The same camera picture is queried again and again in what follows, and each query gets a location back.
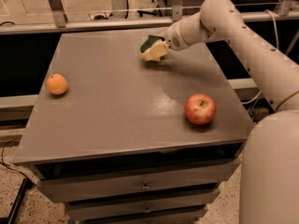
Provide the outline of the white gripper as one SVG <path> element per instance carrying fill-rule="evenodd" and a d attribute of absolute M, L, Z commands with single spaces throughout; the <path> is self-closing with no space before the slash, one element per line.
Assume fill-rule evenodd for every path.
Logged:
<path fill-rule="evenodd" d="M 190 45 L 184 40 L 180 27 L 180 21 L 177 21 L 168 27 L 163 32 L 163 38 L 165 41 L 159 39 L 153 43 L 141 54 L 142 59 L 145 61 L 159 62 L 161 58 L 168 53 L 168 46 L 170 49 L 176 51 L 188 48 Z"/>

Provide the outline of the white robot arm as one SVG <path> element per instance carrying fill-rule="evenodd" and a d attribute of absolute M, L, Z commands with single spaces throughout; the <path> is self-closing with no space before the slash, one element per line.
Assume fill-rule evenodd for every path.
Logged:
<path fill-rule="evenodd" d="M 249 134 L 243 151 L 239 224 L 299 224 L 299 66 L 254 33 L 231 0 L 205 0 L 141 46 L 156 61 L 172 50 L 225 41 L 275 113 Z"/>

